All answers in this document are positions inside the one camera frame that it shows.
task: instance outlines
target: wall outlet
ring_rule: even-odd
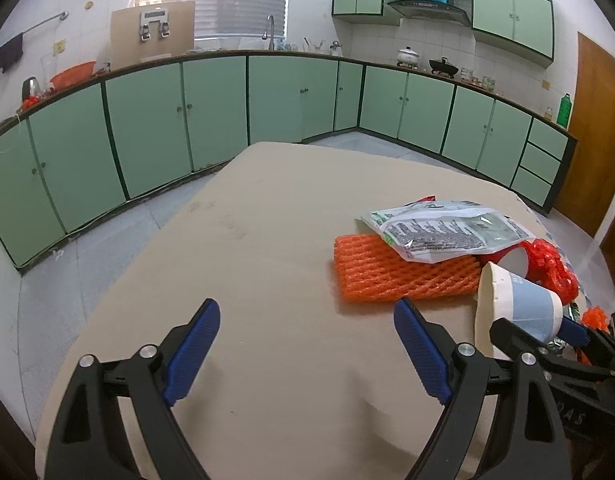
[[[66,49],[66,40],[57,41],[52,47],[52,52],[54,54],[60,54]]]

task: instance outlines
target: orange foam net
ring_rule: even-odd
[[[334,267],[347,301],[426,300],[472,294],[481,267],[474,256],[438,264],[406,262],[379,235],[345,235],[334,241]]]

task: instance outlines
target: silver screw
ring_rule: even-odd
[[[526,365],[530,365],[532,366],[534,363],[537,362],[537,358],[534,357],[533,354],[529,353],[529,352],[525,352],[522,356],[521,356],[521,361],[523,361]]]
[[[139,350],[139,355],[145,359],[150,359],[156,355],[156,347],[154,345],[145,345]]]
[[[465,357],[470,357],[470,355],[474,355],[475,352],[475,348],[470,345],[470,343],[461,343],[459,345],[459,353]]]
[[[88,368],[91,367],[92,364],[94,364],[94,356],[93,355],[84,355],[83,357],[81,357],[81,359],[78,362],[78,365],[81,368]]]

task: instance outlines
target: white pot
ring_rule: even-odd
[[[396,54],[396,60],[400,63],[417,66],[419,64],[419,55],[410,47],[402,48]]]

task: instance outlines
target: countertop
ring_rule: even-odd
[[[408,68],[401,68],[395,65],[388,65],[388,64],[381,64],[381,63],[372,63],[372,62],[366,62],[366,61],[360,61],[357,59],[352,59],[352,58],[347,58],[347,57],[334,57],[334,56],[328,56],[326,54],[312,54],[309,52],[290,52],[290,51],[285,51],[285,50],[275,50],[275,51],[269,51],[269,50],[217,50],[217,51],[212,51],[212,52],[197,52],[194,54],[185,54],[184,56],[177,56],[177,57],[168,57],[165,59],[158,59],[158,60],[153,60],[153,61],[148,61],[145,63],[140,63],[140,64],[136,64],[136,65],[132,65],[132,66],[127,66],[124,67],[120,70],[114,70],[111,72],[107,72],[105,74],[102,75],[98,75],[98,76],[94,76],[90,79],[88,79],[87,81],[84,81],[82,83],[79,83],[77,85],[71,86],[69,88],[63,89],[61,91],[56,92],[55,94],[53,94],[52,96],[48,97],[47,99],[44,99],[43,101],[41,101],[40,103],[38,103],[36,106],[33,106],[32,108],[30,108],[29,110],[23,111],[19,114],[19,116],[11,116],[3,121],[0,122],[0,136],[3,135],[6,131],[10,130],[12,127],[16,126],[18,124],[18,121],[24,121],[25,119],[27,119],[30,115],[32,115],[33,113],[37,112],[38,110],[46,107],[49,104],[52,104],[55,101],[58,101],[59,99],[66,97],[67,95],[70,95],[74,92],[78,92],[79,90],[86,88],[88,86],[92,86],[94,84],[98,84],[101,83],[102,81],[106,81],[108,79],[113,79],[115,77],[119,77],[122,75],[126,75],[128,73],[132,73],[132,72],[138,72],[139,70],[146,70],[149,68],[153,68],[155,66],[161,66],[161,65],[166,65],[166,64],[172,64],[172,63],[179,63],[182,61],[189,61],[189,60],[196,60],[196,59],[211,59],[211,58],[215,58],[215,57],[231,57],[231,56],[296,56],[296,57],[315,57],[317,59],[334,59],[334,60],[342,60],[342,61],[347,61],[347,62],[351,62],[351,63],[358,63],[358,64],[364,64],[364,65],[368,65],[368,66],[378,66],[381,68],[388,68],[391,70],[399,70],[401,72],[407,72],[407,73],[416,73],[418,75],[424,76],[424,77],[431,77],[434,79],[440,79],[443,81],[447,81],[450,83],[453,83],[457,86],[462,86],[465,88],[468,88],[472,91],[475,92],[480,92],[484,95],[488,95],[494,99],[496,99],[497,101],[502,101],[504,103],[507,103],[511,106],[514,106],[515,108],[518,108],[519,110],[522,110],[524,112],[526,112],[527,114],[533,116],[534,118],[542,121],[545,124],[549,124],[549,126],[555,128],[556,130],[561,131],[564,135],[568,136],[568,137],[572,137],[571,134],[568,133],[568,131],[566,131],[564,128],[562,128],[561,126],[559,126],[556,123],[547,121],[544,117],[542,117],[541,115],[537,114],[536,112],[533,112],[532,110],[529,110],[528,108],[514,102],[511,101],[505,97],[501,97],[498,95],[493,94],[492,92],[488,92],[486,90],[483,90],[482,88],[479,87],[475,87],[471,84],[467,84],[467,83],[463,83],[460,80],[456,79],[449,79],[447,77],[443,77],[443,76],[439,76],[439,75],[433,75],[431,73],[428,72],[422,72],[422,71],[418,71],[418,70],[411,70]]]
[[[219,334],[173,409],[210,477],[405,478],[443,407],[425,393],[396,334],[393,303],[342,301],[332,253],[337,236],[357,232],[359,215],[432,194],[487,203],[546,236],[513,192],[465,174],[319,146],[246,149],[152,238],[89,318],[45,405],[37,473],[43,477],[56,413],[81,356],[128,358],[214,298]],[[417,306],[457,342],[473,341],[472,295]],[[121,401],[140,472],[156,480],[132,404]],[[463,463],[469,475],[494,405],[489,397],[481,411],[479,446]]]

